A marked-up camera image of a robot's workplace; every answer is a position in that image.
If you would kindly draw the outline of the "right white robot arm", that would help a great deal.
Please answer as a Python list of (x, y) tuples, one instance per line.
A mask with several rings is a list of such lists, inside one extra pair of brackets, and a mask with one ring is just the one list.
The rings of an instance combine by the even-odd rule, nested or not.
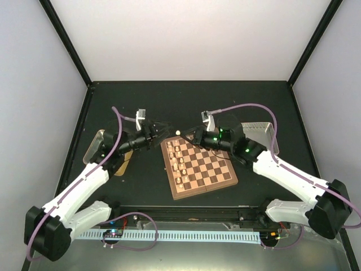
[(288, 164), (266, 146), (248, 138), (240, 122), (214, 126), (213, 121), (176, 134), (198, 148), (225, 151), (248, 170), (266, 177), (299, 198), (299, 201), (271, 200), (256, 214), (264, 228), (275, 222), (309, 226), (327, 239), (335, 239), (353, 211), (345, 184), (328, 182)]

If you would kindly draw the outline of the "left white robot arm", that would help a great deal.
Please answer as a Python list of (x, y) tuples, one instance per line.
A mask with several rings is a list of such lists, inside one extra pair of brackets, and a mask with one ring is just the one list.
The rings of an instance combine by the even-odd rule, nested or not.
[(82, 209), (85, 201), (127, 163), (127, 154), (149, 150), (171, 132), (169, 122), (143, 121), (140, 129), (98, 132), (85, 157), (81, 174), (56, 198), (43, 207), (31, 207), (25, 215), (24, 243), (51, 261), (59, 260), (72, 241), (97, 224), (115, 225), (121, 211), (114, 203), (96, 200)]

